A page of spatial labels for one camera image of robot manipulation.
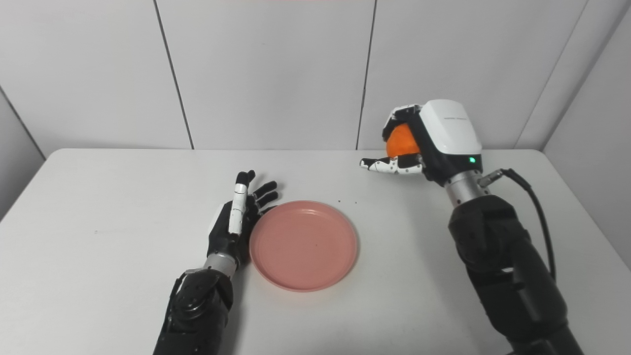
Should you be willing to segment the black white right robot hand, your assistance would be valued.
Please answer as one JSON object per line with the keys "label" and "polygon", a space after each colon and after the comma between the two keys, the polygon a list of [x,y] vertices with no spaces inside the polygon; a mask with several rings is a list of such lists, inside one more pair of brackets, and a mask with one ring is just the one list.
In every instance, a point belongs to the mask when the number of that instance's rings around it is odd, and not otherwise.
{"label": "black white right robot hand", "polygon": [[462,104],[447,99],[394,108],[382,130],[387,144],[409,137],[406,152],[364,158],[360,167],[390,175],[424,175],[443,187],[460,173],[482,173],[482,144]]}

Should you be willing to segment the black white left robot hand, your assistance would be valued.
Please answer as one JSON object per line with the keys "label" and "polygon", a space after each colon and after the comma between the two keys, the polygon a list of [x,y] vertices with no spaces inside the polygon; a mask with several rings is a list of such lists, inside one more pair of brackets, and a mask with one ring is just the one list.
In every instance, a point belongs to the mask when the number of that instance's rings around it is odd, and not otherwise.
{"label": "black white left robot hand", "polygon": [[258,189],[250,192],[249,185],[255,178],[255,171],[239,172],[237,184],[246,187],[246,199],[244,200],[244,212],[241,218],[241,232],[235,234],[229,232],[230,213],[232,211],[232,200],[226,202],[219,209],[214,225],[208,235],[208,251],[210,254],[221,253],[234,258],[237,265],[241,267],[250,260],[249,244],[251,234],[255,225],[262,216],[274,207],[270,203],[279,198],[277,191],[278,184],[271,180],[262,184]]}

